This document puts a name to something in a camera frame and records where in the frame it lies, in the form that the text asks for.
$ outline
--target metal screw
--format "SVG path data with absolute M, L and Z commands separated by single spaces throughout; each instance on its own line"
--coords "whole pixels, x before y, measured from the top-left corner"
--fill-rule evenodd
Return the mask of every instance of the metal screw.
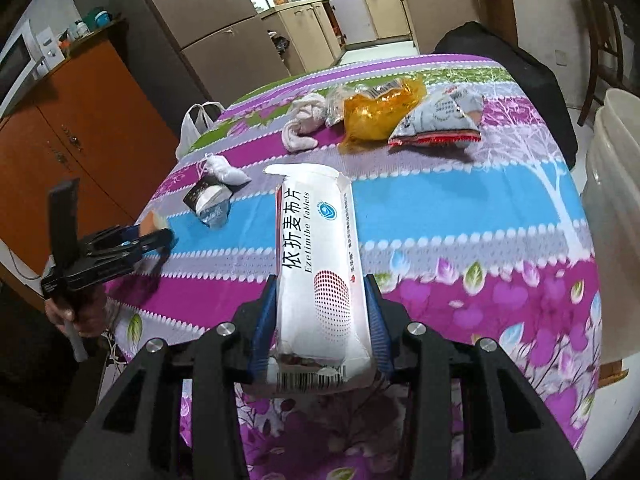
M 216 332 L 218 332 L 223 337 L 232 335 L 232 333 L 235 331 L 236 331 L 236 326 L 233 323 L 229 323 L 228 321 L 225 321 L 224 323 L 220 323 L 216 327 Z
M 422 335 L 425 332 L 427 332 L 427 327 L 425 327 L 419 321 L 414 321 L 409 323 L 406 326 L 406 329 L 409 331 L 409 334 L 412 334 L 412 335 Z
M 495 352 L 498 349 L 498 343 L 490 337 L 483 337 L 480 340 L 480 348 L 485 352 Z
M 159 337 L 150 339 L 145 344 L 146 351 L 150 352 L 151 354 L 155 354 L 158 350 L 162 349 L 163 346 L 164 341 L 162 341 L 162 339 L 160 339 Z

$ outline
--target purple tablecloth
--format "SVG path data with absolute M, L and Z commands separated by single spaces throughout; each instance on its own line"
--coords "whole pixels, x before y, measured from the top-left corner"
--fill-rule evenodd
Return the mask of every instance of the purple tablecloth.
M 471 86 L 486 99 L 482 141 L 465 153 L 380 148 L 341 155 L 341 126 L 316 149 L 289 154 L 280 140 L 290 102 L 339 82 L 379 83 L 421 74 L 429 91 Z M 116 339 L 132 357 L 151 337 L 193 339 L 260 295 L 275 268 L 276 176 L 262 169 L 316 162 L 353 179 L 364 271 L 385 297 L 447 338 L 500 342 L 546 402 L 574 446 L 596 387 L 600 295 L 580 199 L 546 124 L 507 71 L 475 56 L 434 55 L 359 63 L 263 88 L 232 105 L 176 166 L 143 212 L 167 216 L 178 243 L 154 288 L 153 256 L 110 284 L 120 307 Z M 226 137 L 212 143 L 212 140 Z M 221 153 L 252 182 L 232 201 L 221 230 L 182 203 Z M 191 385 L 182 399 L 190 442 Z M 454 397 L 459 392 L 454 386 Z M 237 386 L 242 441 L 252 479 L 394 478 L 407 390 L 377 384 L 332 396 L 257 400 Z M 453 475 L 462 437 L 454 405 Z

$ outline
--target white plastic bag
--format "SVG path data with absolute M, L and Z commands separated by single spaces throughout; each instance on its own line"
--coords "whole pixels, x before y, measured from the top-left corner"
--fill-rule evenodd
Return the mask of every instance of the white plastic bag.
M 194 104 L 191 108 L 187 110 L 184 118 L 182 119 L 182 126 L 180 128 L 180 144 L 175 149 L 175 158 L 180 161 L 187 152 L 190 147 L 193 146 L 193 143 L 200 138 L 200 136 L 208 132 L 213 128 L 213 125 L 216 123 L 205 111 L 204 107 L 206 105 L 215 105 L 220 109 L 220 113 L 225 111 L 225 107 L 217 101 L 208 101 L 204 104 Z M 191 119 L 191 110 L 194 108 L 199 108 L 198 116 L 196 120 Z

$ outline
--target small bottle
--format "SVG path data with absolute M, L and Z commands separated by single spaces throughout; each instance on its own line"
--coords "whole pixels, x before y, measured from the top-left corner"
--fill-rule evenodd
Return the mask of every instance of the small bottle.
M 82 20 L 78 20 L 76 22 L 76 31 L 78 32 L 78 36 L 83 38 L 87 34 L 89 34 L 89 27 L 86 26 L 86 23 Z

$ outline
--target cabinet door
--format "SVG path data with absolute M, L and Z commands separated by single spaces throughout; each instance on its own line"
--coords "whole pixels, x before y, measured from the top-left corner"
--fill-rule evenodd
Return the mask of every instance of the cabinet door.
M 0 129 L 0 239 L 34 272 L 50 253 L 47 193 L 80 178 L 78 234 L 88 235 L 132 218 L 89 177 L 35 106 L 11 115 Z
M 289 40 L 289 47 L 284 51 L 282 55 L 282 60 L 284 61 L 284 65 L 289 70 L 291 75 L 302 75 L 305 73 L 305 66 L 302 63 L 302 58 L 298 53 L 296 48 L 296 44 L 291 41 L 291 37 L 287 27 L 284 25 L 282 21 L 282 17 L 279 12 L 275 14 L 271 14 L 266 18 L 261 18 L 263 25 L 267 28 L 267 30 L 275 30 L 279 36 L 287 38 Z
M 318 19 L 318 23 L 320 24 L 320 28 L 322 28 L 322 33 L 324 34 L 327 45 L 329 45 L 331 54 L 334 56 L 334 60 L 340 59 L 340 56 L 342 56 L 342 49 L 340 48 L 338 39 L 335 37 L 334 28 L 331 26 L 329 17 L 326 15 L 326 11 L 324 10 L 324 4 L 316 2 L 313 4 L 313 8 L 316 18 Z
M 466 22 L 478 21 L 478 0 L 404 0 L 420 54 L 433 52 L 442 37 Z
M 280 15 L 305 70 L 313 72 L 330 67 L 334 62 L 334 55 L 324 38 L 314 8 L 311 5 L 292 7 L 283 10 Z
M 251 0 L 152 0 L 180 48 L 255 16 Z
M 225 106 L 289 76 L 260 18 L 211 34 L 182 53 L 213 100 Z
M 364 0 L 331 0 L 331 8 L 346 44 L 375 41 L 376 31 Z
M 178 140 L 109 41 L 35 88 L 36 104 L 82 168 L 132 218 L 175 166 Z
M 409 35 L 409 23 L 400 0 L 365 1 L 379 39 Z

